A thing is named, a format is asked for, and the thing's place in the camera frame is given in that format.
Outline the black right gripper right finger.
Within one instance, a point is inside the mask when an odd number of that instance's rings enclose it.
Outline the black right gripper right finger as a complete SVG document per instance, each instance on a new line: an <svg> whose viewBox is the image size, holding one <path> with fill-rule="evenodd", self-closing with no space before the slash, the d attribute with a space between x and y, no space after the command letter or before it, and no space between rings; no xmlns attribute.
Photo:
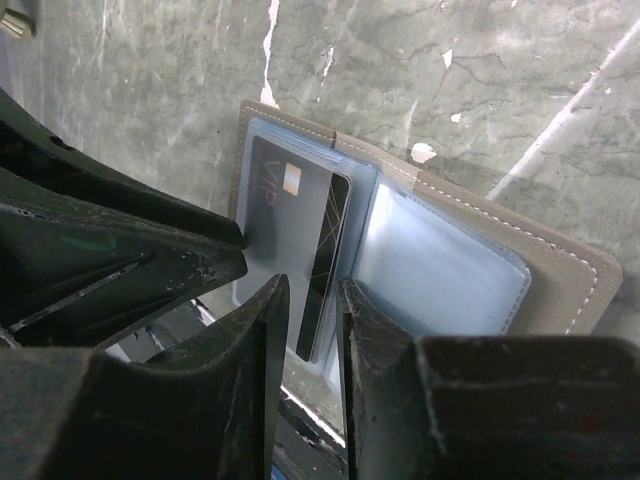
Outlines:
<svg viewBox="0 0 640 480"><path fill-rule="evenodd" d="M417 337L338 288L352 479L635 479L639 349L609 337Z"/></svg>

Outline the grey card holder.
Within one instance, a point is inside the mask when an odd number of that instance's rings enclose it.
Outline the grey card holder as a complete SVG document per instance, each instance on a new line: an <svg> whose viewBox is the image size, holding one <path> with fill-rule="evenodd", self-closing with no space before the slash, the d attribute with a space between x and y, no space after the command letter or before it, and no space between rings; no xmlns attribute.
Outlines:
<svg viewBox="0 0 640 480"><path fill-rule="evenodd" d="M337 386L337 284L356 281L417 335L587 335L622 282L610 255L336 130L246 100L230 213L239 222L251 138L304 139L344 156L351 182L335 268L306 368Z"/></svg>

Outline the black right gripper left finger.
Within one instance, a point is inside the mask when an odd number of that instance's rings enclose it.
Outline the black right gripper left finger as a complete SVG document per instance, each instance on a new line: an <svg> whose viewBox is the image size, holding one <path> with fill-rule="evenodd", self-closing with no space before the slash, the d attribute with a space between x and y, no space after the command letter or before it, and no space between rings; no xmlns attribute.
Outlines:
<svg viewBox="0 0 640 480"><path fill-rule="evenodd" d="M98 349L1 352L5 479L267 479L289 281L145 363Z"/></svg>

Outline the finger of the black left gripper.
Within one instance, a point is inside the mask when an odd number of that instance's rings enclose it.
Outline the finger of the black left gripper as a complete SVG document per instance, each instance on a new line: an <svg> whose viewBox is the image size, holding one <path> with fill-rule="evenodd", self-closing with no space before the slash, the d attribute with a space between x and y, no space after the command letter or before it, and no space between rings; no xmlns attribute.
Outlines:
<svg viewBox="0 0 640 480"><path fill-rule="evenodd" d="M67 145L1 92L1 168L56 194L243 249L236 222L151 188Z"/></svg>
<svg viewBox="0 0 640 480"><path fill-rule="evenodd" d="M93 347L243 276L238 226L202 234L96 206L1 203L1 335Z"/></svg>

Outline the black VIP card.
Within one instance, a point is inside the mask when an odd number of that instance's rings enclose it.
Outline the black VIP card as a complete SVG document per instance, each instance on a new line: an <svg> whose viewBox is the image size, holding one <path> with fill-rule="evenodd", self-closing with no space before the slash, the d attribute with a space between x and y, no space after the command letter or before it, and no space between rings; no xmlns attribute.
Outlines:
<svg viewBox="0 0 640 480"><path fill-rule="evenodd" d="M291 286L290 338L313 356L351 196L343 155L304 139L251 138L247 191L239 204L248 272L234 287L247 300L276 274Z"/></svg>

